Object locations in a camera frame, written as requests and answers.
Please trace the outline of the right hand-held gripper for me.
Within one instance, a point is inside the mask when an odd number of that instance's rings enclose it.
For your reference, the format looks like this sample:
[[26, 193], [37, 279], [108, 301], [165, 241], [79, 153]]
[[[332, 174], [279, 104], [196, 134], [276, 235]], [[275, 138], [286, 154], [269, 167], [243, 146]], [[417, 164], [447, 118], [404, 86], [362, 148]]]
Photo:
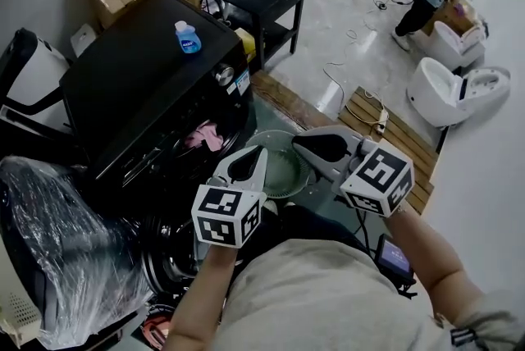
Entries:
[[[292, 146], [317, 173], [340, 181], [362, 136], [344, 125], [321, 126], [296, 135]], [[389, 217], [414, 187], [412, 159], [382, 139], [340, 190], [351, 207]]]

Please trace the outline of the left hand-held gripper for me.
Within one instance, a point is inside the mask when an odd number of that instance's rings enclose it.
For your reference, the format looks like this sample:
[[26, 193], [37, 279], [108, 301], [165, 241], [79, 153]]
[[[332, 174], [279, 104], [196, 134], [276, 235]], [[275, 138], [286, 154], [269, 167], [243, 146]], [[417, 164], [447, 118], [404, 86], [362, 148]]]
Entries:
[[198, 240], [228, 248], [242, 247], [261, 222], [267, 149], [260, 145], [224, 157], [212, 185], [200, 185], [191, 208]]

